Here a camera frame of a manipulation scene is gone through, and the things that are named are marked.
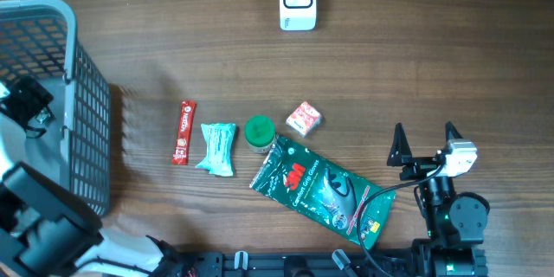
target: red snack wrapper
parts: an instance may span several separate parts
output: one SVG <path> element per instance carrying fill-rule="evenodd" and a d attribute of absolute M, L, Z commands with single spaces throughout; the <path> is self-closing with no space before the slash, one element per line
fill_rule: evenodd
<path fill-rule="evenodd" d="M 190 129 L 192 128 L 192 118 L 194 117 L 195 109 L 196 102 L 194 100 L 184 100 L 181 103 L 181 119 L 171 164 L 185 165 L 189 163 Z"/>

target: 3m logo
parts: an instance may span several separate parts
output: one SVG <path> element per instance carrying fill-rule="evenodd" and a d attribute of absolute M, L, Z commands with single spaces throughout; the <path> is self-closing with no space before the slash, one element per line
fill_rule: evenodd
<path fill-rule="evenodd" d="M 300 179 L 304 176 L 306 168 L 300 164 L 293 164 L 293 169 L 288 172 L 287 180 L 285 180 L 285 187 L 289 187 L 291 190 L 296 190 Z"/>

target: green package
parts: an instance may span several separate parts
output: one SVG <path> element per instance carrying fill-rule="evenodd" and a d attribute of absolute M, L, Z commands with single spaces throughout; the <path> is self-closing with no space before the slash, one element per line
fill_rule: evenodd
<path fill-rule="evenodd" d="M 358 211 L 368 196 L 382 189 L 282 135 L 250 187 L 358 244 Z M 364 210 L 362 238 L 367 248 L 379 237 L 394 198 L 394 191 L 387 192 Z"/>

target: laundry basket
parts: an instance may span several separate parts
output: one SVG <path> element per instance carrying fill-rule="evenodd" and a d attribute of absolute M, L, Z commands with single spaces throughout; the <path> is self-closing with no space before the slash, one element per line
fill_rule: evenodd
<path fill-rule="evenodd" d="M 24 76 L 54 95 L 47 132 L 25 141 L 29 164 L 105 215 L 110 89 L 79 43 L 75 14 L 62 0 L 0 1 L 0 81 L 10 88 Z"/>

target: jar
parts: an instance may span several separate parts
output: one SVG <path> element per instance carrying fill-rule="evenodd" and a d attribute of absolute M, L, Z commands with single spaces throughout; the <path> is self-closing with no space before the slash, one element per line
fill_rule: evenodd
<path fill-rule="evenodd" d="M 250 150 L 266 153 L 275 141 L 275 125 L 268 116 L 254 116 L 244 126 L 244 136 Z"/>

